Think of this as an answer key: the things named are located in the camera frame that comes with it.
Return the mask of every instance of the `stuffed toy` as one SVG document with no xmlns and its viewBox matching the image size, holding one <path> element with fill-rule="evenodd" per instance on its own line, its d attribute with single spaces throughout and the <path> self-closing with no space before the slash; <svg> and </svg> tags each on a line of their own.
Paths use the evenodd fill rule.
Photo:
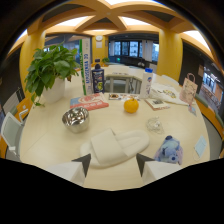
<svg viewBox="0 0 224 224">
<path fill-rule="evenodd" d="M 182 164 L 183 149 L 180 146 L 180 142 L 168 135 L 161 147 L 157 150 L 154 160 L 167 163 L 179 163 Z"/>
</svg>

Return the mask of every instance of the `magazine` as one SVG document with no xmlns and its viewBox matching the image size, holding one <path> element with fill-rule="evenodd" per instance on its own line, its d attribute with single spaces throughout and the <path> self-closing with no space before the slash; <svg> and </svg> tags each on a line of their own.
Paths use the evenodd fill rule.
<svg viewBox="0 0 224 224">
<path fill-rule="evenodd" d="M 139 94 L 128 94 L 128 93 L 109 93 L 109 100 L 121 100 L 126 101 L 135 98 L 140 101 Z"/>
<path fill-rule="evenodd" d="M 162 110 L 170 108 L 169 104 L 165 103 L 159 99 L 145 99 L 145 102 L 153 109 L 153 110 Z"/>
<path fill-rule="evenodd" d="M 108 107 L 109 103 L 103 93 L 95 93 L 88 96 L 73 98 L 70 100 L 70 109 L 74 107 L 84 107 L 88 111 Z"/>
</svg>

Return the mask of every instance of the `white bag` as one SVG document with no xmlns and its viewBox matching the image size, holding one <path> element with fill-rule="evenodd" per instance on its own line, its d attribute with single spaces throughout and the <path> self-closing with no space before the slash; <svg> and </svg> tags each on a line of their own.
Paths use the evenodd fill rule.
<svg viewBox="0 0 224 224">
<path fill-rule="evenodd" d="M 172 86 L 166 86 L 160 83 L 152 83 L 149 97 L 170 103 L 188 105 L 179 99 L 179 95 L 180 93 Z"/>
</svg>

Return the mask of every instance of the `green leaves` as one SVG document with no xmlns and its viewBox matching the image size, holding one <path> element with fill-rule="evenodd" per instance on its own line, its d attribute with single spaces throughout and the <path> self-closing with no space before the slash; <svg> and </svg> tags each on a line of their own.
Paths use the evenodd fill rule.
<svg viewBox="0 0 224 224">
<path fill-rule="evenodd" d="M 35 102 L 36 97 L 41 96 L 43 89 L 52 88 L 55 78 L 71 80 L 72 75 L 78 75 L 75 68 L 80 67 L 75 61 L 77 49 L 68 50 L 63 47 L 63 43 L 43 49 L 35 49 L 34 59 L 27 71 L 25 78 L 25 91 L 33 93 L 31 100 L 36 106 L 42 106 L 39 101 Z"/>
<path fill-rule="evenodd" d="M 65 79 L 70 71 L 70 64 L 67 61 L 58 61 L 54 62 L 55 69 L 57 73 L 59 73 L 63 79 Z"/>
</svg>

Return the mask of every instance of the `plant pot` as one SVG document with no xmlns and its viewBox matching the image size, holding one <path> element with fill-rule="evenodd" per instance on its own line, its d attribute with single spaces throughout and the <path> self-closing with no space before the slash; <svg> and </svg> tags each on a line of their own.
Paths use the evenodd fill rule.
<svg viewBox="0 0 224 224">
<path fill-rule="evenodd" d="M 63 79 L 56 78 L 54 85 L 51 89 L 43 90 L 43 96 L 47 103 L 55 103 L 64 96 L 65 81 Z"/>
</svg>

